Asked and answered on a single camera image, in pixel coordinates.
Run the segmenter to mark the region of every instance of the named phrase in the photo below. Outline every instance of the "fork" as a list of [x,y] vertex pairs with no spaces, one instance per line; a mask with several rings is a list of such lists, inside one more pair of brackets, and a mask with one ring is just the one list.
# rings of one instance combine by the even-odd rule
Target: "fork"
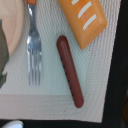
[[30,30],[27,39],[29,85],[40,85],[42,49],[41,39],[36,27],[36,0],[26,0],[30,14]]

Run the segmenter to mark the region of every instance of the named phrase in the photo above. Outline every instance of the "placemat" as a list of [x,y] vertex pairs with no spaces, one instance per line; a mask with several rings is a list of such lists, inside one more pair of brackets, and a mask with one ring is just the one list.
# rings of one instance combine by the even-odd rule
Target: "placemat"
[[[28,85],[27,36],[29,14],[20,44],[6,67],[7,83],[0,90],[0,118],[82,120],[101,122],[116,33],[120,0],[100,0],[108,26],[85,50],[80,50],[57,0],[37,1],[37,27],[42,40],[41,86]],[[84,95],[81,109],[74,106],[56,48],[67,36]]]

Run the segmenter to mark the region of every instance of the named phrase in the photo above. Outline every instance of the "plate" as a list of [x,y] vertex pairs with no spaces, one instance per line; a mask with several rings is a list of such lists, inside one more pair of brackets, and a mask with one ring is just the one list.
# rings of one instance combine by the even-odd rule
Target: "plate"
[[19,43],[23,30],[23,0],[0,0],[0,19],[11,55]]

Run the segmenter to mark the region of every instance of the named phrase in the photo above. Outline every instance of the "sausage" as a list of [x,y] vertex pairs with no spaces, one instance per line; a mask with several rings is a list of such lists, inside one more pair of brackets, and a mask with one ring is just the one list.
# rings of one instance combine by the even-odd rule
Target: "sausage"
[[60,36],[57,40],[57,48],[65,70],[72,97],[77,108],[81,108],[84,104],[84,98],[80,88],[76,69],[72,59],[71,51],[68,45],[68,40],[65,36]]

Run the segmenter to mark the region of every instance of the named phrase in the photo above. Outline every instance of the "table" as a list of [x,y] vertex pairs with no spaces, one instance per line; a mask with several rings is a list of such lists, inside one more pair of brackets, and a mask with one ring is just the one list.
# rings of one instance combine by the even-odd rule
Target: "table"
[[[103,122],[23,120],[24,128],[119,128],[128,86],[128,0],[121,1]],[[0,120],[0,127],[8,120]]]

